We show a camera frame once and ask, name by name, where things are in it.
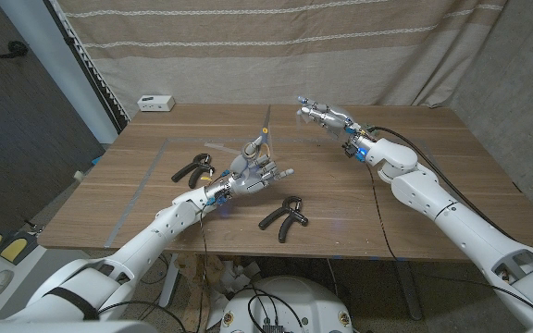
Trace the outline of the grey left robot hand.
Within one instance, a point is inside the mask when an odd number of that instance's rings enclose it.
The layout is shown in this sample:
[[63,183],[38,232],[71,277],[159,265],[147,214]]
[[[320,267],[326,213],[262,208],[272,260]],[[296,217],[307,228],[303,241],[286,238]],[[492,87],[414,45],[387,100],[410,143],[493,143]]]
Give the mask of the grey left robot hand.
[[205,187],[207,205],[261,191],[273,181],[294,173],[292,168],[279,170],[269,154],[261,153],[264,146],[267,146],[266,135],[259,136],[242,147],[240,154],[229,166],[229,177]]

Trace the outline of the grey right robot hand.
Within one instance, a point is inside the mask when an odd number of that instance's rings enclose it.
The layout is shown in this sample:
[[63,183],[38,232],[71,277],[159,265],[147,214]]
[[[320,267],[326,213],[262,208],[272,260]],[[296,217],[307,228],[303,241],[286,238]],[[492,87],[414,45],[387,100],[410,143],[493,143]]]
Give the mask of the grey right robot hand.
[[335,140],[345,140],[351,135],[365,133],[361,125],[354,121],[354,117],[345,109],[337,106],[320,104],[319,102],[299,96],[302,107],[297,114],[305,121],[313,121]]

